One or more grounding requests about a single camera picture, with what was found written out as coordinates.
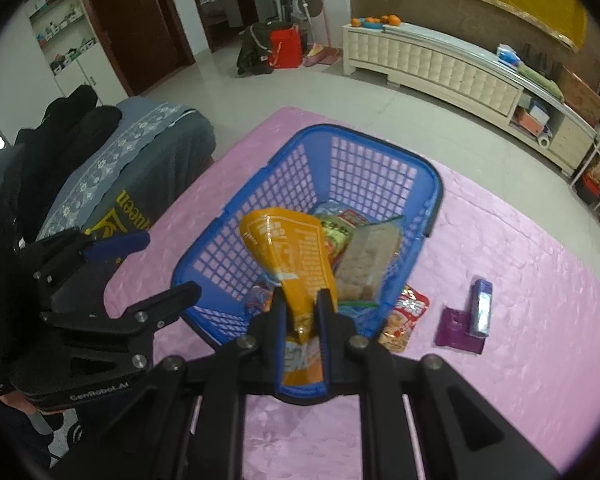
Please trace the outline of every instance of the brown wall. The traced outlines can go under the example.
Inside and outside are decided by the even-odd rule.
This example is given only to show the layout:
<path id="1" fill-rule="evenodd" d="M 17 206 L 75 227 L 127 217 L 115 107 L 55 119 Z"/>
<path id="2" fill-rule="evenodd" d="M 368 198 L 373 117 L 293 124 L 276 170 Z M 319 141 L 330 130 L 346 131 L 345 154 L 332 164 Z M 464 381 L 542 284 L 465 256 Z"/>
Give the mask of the brown wall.
<path id="1" fill-rule="evenodd" d="M 600 28 L 589 15 L 587 38 L 576 54 L 535 26 L 480 0 L 351 0 L 353 17 L 397 14 L 415 23 L 495 51 L 499 43 L 522 50 L 530 43 L 573 70 L 590 86 L 600 78 Z"/>

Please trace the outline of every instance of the red bag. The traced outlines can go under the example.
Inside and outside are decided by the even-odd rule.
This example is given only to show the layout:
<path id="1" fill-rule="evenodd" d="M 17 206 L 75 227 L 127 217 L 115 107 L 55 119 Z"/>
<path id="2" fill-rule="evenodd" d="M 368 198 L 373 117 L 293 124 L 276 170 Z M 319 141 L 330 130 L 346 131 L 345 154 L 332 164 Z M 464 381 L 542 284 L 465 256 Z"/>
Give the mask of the red bag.
<path id="1" fill-rule="evenodd" d="M 274 30 L 269 35 L 272 54 L 269 65 L 273 68 L 298 68 L 302 65 L 302 45 L 296 27 Z"/>

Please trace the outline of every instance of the white cabinet door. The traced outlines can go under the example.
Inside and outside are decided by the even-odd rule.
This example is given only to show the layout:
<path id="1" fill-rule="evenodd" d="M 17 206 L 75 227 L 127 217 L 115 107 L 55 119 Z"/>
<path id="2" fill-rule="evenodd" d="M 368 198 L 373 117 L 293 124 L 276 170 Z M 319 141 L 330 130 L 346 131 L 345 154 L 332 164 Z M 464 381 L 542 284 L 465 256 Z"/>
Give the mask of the white cabinet door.
<path id="1" fill-rule="evenodd" d="M 76 61 L 103 104 L 114 106 L 128 97 L 99 43 L 80 54 Z"/>
<path id="2" fill-rule="evenodd" d="M 80 85 L 88 85 L 89 82 L 82 72 L 80 66 L 74 61 L 56 74 L 56 82 L 62 90 L 62 93 L 68 96 Z"/>

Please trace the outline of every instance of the red snack bag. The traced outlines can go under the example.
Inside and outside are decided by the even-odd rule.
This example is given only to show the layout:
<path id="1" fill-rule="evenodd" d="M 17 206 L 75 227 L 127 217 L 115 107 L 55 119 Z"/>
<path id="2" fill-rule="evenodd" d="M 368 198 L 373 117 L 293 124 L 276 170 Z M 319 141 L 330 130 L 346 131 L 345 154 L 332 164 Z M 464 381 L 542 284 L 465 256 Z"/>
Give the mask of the red snack bag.
<path id="1" fill-rule="evenodd" d="M 428 308 L 429 298 L 405 285 L 394 309 L 387 317 L 386 326 L 378 342 L 391 352 L 403 352 L 416 323 Z"/>

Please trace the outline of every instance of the purple wrapper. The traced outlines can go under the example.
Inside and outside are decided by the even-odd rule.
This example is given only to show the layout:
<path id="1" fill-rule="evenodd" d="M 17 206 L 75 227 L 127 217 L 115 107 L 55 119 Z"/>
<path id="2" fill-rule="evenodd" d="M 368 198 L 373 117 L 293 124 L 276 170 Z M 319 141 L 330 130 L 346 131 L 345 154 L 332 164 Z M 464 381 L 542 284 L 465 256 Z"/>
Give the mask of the purple wrapper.
<path id="1" fill-rule="evenodd" d="M 440 324 L 434 343 L 437 346 L 449 346 L 474 354 L 481 354 L 484 339 L 469 334 L 471 313 L 454 310 L 448 306 L 442 311 Z"/>

